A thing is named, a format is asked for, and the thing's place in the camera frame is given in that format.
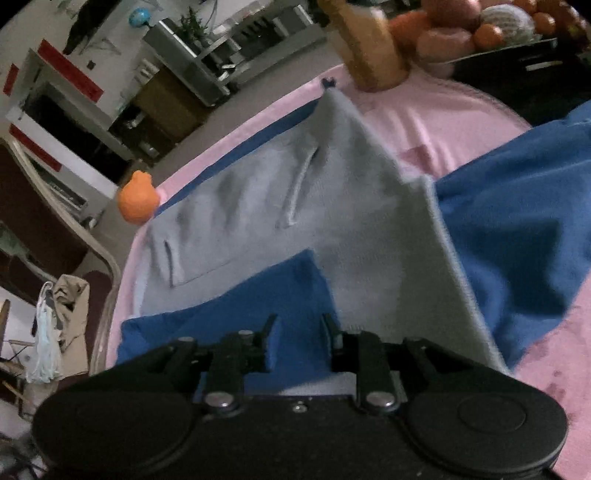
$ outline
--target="blue globe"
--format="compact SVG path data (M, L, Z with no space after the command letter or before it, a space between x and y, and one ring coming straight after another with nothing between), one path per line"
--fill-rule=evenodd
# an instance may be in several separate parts
M147 8L136 8L129 16L129 24L134 28L140 28L148 25L152 14Z

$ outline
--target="green plant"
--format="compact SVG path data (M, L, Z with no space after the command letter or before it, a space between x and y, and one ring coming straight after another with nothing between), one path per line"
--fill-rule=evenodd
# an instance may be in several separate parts
M188 16L181 16L181 32L189 41L196 41L205 36L205 27L192 7L189 7Z

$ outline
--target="bottle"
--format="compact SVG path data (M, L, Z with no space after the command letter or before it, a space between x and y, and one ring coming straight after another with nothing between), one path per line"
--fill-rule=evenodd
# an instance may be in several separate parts
M359 90L387 90L406 80L408 64L384 12L371 0L318 0L318 5L330 18L329 39Z
M160 205L160 196L152 186L152 175L135 171L117 199L123 218L134 225L150 220Z

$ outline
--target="stained pink fabric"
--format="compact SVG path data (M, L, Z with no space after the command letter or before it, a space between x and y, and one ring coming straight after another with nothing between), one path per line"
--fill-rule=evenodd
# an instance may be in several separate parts
M322 94L320 80L325 77L337 80L338 87L358 106L367 123L404 162L405 168L437 178L530 127L482 92L435 79L418 69L395 89L363 93L354 89L345 68L338 66L285 95L174 173L158 187L162 202L256 132L318 98ZM136 233L123 272L109 335L107 367L115 364L121 323L133 312L134 284L148 225ZM556 471L566 480L591 480L591 326L584 322L590 314L591 278L583 286L569 318L531 348L517 371L520 379L548 392L568 412L569 439L556 465Z

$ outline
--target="black circular cover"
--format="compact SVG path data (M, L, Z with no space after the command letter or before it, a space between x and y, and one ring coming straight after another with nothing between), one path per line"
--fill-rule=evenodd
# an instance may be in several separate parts
M567 433L560 405L530 387L507 393L426 391L410 402L407 426L439 463L491 478L550 466Z
M187 438L190 403L177 393L65 391L45 401L33 438L50 466L135 475Z

